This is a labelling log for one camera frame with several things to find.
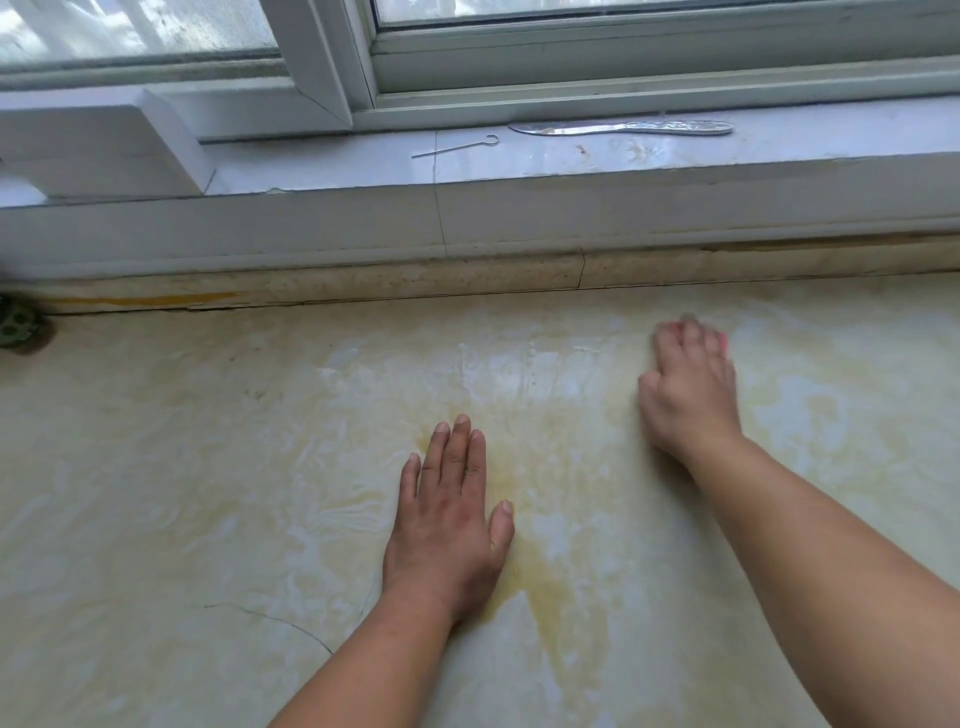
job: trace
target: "skin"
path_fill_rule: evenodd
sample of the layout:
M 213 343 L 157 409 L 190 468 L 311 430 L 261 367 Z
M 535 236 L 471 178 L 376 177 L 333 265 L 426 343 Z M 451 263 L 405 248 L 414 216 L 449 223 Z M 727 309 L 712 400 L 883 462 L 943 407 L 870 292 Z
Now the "skin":
M 647 437 L 690 472 L 780 648 L 834 728 L 960 725 L 960 593 L 740 429 L 726 337 L 660 324 L 639 379 Z M 513 506 L 485 519 L 486 442 L 461 415 L 400 476 L 383 595 L 271 728 L 410 728 L 453 626 L 490 599 Z

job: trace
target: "blurred hand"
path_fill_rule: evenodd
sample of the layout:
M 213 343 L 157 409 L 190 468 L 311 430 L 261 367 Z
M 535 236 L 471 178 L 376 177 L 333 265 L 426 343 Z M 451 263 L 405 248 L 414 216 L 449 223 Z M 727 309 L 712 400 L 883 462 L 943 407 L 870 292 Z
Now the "blurred hand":
M 726 337 L 684 316 L 657 325 L 654 350 L 657 368 L 640 377 L 638 395 L 650 441 L 686 465 L 702 449 L 739 437 Z
M 417 478 L 420 477 L 420 490 Z M 487 604 L 514 538 L 513 505 L 486 520 L 487 443 L 460 415 L 433 432 L 420 471 L 410 456 L 400 474 L 394 532 L 383 559 L 383 592 L 408 589 L 444 608 L 455 624 Z

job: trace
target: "knife handle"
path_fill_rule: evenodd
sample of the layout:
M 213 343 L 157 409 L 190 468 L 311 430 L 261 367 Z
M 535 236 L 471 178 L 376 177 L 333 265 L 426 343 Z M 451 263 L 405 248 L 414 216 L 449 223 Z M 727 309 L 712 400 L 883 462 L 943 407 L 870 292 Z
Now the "knife handle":
M 629 121 L 623 125 L 622 131 L 680 136 L 723 136 L 733 132 L 733 124 L 726 121 Z

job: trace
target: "metal hook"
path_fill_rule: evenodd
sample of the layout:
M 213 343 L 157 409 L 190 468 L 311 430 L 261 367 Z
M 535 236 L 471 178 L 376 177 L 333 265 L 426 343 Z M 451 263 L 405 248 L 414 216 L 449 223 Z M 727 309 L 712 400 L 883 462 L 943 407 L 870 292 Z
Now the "metal hook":
M 469 144 L 461 144 L 459 147 L 447 147 L 446 149 L 438 149 L 434 152 L 420 152 L 419 154 L 410 155 L 410 159 L 430 157 L 431 155 L 442 155 L 446 154 L 447 152 L 456 152 L 458 149 L 469 149 L 470 147 L 495 147 L 499 143 L 500 137 L 495 133 L 489 133 L 480 141 L 471 141 Z

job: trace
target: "window sill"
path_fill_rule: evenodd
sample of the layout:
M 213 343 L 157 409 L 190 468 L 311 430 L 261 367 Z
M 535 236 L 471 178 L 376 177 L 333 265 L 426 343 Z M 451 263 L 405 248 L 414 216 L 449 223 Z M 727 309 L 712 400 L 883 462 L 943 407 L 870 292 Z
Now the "window sill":
M 736 132 L 211 145 L 207 195 L 175 200 L 38 205 L 0 177 L 0 264 L 52 279 L 960 228 L 960 97 L 694 115 Z M 498 146 L 411 159 L 487 133 Z

